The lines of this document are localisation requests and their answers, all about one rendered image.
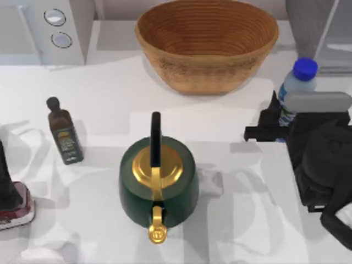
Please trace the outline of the clear bottle with blue cap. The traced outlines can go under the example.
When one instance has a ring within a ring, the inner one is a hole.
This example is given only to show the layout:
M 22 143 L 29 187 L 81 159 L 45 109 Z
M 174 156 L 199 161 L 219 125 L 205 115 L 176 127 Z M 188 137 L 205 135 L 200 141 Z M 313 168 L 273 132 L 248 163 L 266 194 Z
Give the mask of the clear bottle with blue cap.
M 281 113 L 278 119 L 281 127 L 288 127 L 296 114 L 287 110 L 284 99 L 286 95 L 296 92 L 313 92 L 316 89 L 316 74 L 318 64 L 311 58 L 298 58 L 292 70 L 287 74 L 278 90 L 278 101 Z

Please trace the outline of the woven brown basket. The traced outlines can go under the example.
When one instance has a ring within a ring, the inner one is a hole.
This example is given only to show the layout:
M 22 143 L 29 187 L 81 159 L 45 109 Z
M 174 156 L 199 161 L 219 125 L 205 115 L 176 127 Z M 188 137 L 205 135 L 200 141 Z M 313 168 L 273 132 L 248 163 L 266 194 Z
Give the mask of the woven brown basket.
M 251 78 L 278 40 L 276 19 L 237 0 L 173 0 L 146 11 L 135 35 L 156 74 L 182 94 L 226 94 Z

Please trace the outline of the green and gold kettle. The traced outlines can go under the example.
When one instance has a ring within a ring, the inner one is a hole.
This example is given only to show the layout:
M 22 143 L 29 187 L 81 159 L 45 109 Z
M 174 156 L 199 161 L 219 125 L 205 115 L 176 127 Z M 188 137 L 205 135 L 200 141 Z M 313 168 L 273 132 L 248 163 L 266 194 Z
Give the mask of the green and gold kettle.
M 124 152 L 118 186 L 125 214 L 147 229 L 154 244 L 194 212 L 200 192 L 194 156 L 184 143 L 162 134 L 160 112 L 151 114 L 149 136 Z

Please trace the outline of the dark brown glass bottle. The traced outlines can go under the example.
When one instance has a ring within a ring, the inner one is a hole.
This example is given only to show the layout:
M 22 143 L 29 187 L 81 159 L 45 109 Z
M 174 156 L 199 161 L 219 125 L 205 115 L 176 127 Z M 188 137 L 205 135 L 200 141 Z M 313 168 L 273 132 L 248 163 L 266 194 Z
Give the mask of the dark brown glass bottle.
M 83 161 L 83 149 L 70 113 L 61 108 L 56 97 L 48 98 L 46 105 L 50 110 L 49 128 L 63 163 L 70 165 Z

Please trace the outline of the round microwave knob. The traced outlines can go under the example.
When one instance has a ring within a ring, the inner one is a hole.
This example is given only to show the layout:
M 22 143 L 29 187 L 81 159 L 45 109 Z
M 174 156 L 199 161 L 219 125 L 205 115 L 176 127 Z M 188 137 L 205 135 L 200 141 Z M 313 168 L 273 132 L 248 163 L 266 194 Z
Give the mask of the round microwave knob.
M 65 14 L 59 9 L 46 10 L 43 17 L 51 26 L 62 26 L 67 21 Z
M 51 42 L 58 48 L 66 49 L 69 48 L 73 44 L 72 38 L 64 33 L 57 32 L 51 35 Z

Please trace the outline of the pale microwave oven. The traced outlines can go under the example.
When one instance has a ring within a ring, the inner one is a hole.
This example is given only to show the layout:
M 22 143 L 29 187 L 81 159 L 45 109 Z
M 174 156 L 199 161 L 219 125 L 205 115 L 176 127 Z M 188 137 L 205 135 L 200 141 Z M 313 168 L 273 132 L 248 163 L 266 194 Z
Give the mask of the pale microwave oven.
M 49 25 L 46 10 L 61 10 L 67 21 Z M 0 0 L 0 65 L 84 65 L 96 15 L 94 0 Z M 68 34 L 73 44 L 56 47 L 51 35 Z

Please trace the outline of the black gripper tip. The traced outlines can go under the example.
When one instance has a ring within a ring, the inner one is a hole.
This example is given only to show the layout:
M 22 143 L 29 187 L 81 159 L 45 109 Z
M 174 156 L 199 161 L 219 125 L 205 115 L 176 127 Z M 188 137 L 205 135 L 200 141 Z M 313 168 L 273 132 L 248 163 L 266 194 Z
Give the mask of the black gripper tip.
M 0 140 L 0 197 L 9 196 L 13 191 L 13 182 L 8 172 L 6 156 Z

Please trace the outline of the white rounded object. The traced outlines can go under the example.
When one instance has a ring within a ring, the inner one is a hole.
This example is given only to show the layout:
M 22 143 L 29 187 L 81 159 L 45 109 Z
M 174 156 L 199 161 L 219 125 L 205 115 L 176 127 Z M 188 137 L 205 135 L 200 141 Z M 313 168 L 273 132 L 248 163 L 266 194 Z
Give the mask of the white rounded object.
M 9 264 L 67 264 L 57 251 L 45 247 L 21 251 Z

